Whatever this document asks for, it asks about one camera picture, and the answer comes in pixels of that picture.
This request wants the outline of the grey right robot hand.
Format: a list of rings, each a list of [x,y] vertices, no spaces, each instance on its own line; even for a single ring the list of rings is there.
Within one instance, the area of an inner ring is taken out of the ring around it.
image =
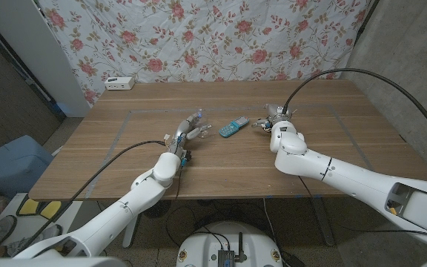
[[[288,108],[276,104],[265,104],[264,109],[267,111],[265,119],[258,119],[252,124],[252,128],[261,127],[264,132],[270,133],[273,126],[282,121],[291,121],[292,112]]]

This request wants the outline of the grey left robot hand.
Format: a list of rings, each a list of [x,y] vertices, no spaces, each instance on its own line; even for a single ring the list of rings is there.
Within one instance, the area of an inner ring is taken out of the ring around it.
[[[196,111],[179,124],[168,145],[168,151],[181,157],[185,151],[185,143],[205,134],[211,127],[212,124],[206,122],[203,110]]]

